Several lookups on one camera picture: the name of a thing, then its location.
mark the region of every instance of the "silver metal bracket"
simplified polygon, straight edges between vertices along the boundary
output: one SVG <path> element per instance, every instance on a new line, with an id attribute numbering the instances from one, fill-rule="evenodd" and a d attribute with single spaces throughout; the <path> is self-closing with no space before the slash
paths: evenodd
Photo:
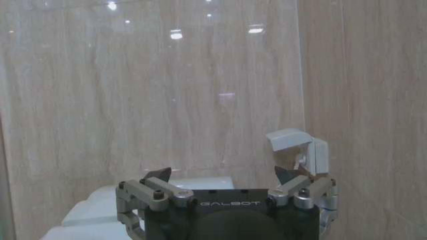
<path id="1" fill-rule="evenodd" d="M 325 238 L 331 223 L 339 216 L 339 188 L 336 181 L 321 177 L 307 188 L 300 188 L 293 193 L 293 205 L 299 209 L 320 209 L 319 233 L 320 239 Z"/>
<path id="2" fill-rule="evenodd" d="M 268 189 L 268 198 L 273 200 L 276 207 L 283 207 L 288 204 L 288 199 L 293 193 L 309 185 L 311 181 L 307 176 L 299 175 L 285 184 L 276 188 Z"/>
<path id="3" fill-rule="evenodd" d="M 145 232 L 140 226 L 144 211 L 149 208 L 163 212 L 169 207 L 169 200 L 179 208 L 185 208 L 193 197 L 193 191 L 179 188 L 156 177 L 141 181 L 121 182 L 115 189 L 117 220 L 125 225 L 132 240 L 145 240 Z"/>

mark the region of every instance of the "bolt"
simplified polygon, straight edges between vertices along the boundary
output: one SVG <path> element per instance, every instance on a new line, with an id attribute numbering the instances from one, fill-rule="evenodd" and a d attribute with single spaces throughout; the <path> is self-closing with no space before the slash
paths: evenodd
<path id="1" fill-rule="evenodd" d="M 303 198 L 309 198 L 309 190 L 307 188 L 299 189 L 297 195 Z"/>
<path id="2" fill-rule="evenodd" d="M 161 190 L 153 191 L 152 198 L 153 200 L 161 200 L 165 197 L 165 193 Z"/>
<path id="3" fill-rule="evenodd" d="M 125 181 L 119 182 L 119 189 L 123 189 L 125 187 Z"/>

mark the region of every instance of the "metal link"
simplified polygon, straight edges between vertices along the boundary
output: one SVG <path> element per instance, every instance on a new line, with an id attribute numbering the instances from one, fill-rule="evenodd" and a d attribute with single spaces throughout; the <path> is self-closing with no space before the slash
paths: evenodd
<path id="1" fill-rule="evenodd" d="M 156 177 L 145 179 L 144 184 L 155 190 L 164 191 L 172 197 L 172 201 L 179 208 L 185 208 L 189 200 L 195 196 L 192 190 L 179 188 Z"/>
<path id="2" fill-rule="evenodd" d="M 309 185 L 309 178 L 307 176 L 299 175 L 285 184 L 275 189 L 268 189 L 268 197 L 275 200 L 276 206 L 281 207 L 288 204 L 288 199 L 293 193 Z"/>

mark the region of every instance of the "marble wall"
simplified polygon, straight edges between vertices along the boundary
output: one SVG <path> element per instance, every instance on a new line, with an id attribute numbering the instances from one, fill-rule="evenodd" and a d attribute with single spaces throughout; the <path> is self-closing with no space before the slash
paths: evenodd
<path id="1" fill-rule="evenodd" d="M 14 225 L 8 181 L 4 139 L 0 127 L 0 240 L 14 239 Z"/>
<path id="2" fill-rule="evenodd" d="M 332 240 L 427 239 L 427 2 L 300 0 L 305 127 L 340 182 Z"/>
<path id="3" fill-rule="evenodd" d="M 295 0 L 0 0 L 0 114 L 18 240 L 97 187 L 276 183 L 265 138 L 304 128 Z"/>

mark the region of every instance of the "white object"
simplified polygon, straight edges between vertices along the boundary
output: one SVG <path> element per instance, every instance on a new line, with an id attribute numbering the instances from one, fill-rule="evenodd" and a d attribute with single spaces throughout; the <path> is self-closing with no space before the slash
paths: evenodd
<path id="1" fill-rule="evenodd" d="M 293 147 L 305 147 L 305 152 L 296 156 L 296 164 L 309 171 L 311 175 L 329 172 L 329 148 L 325 141 L 295 128 L 271 132 L 267 138 L 275 152 Z"/>
<path id="2" fill-rule="evenodd" d="M 192 190 L 235 189 L 229 176 L 179 179 L 169 183 Z M 116 187 L 99 188 L 85 201 L 75 205 L 61 221 L 61 226 L 53 227 L 41 239 L 128 240 L 125 227 L 117 222 Z"/>

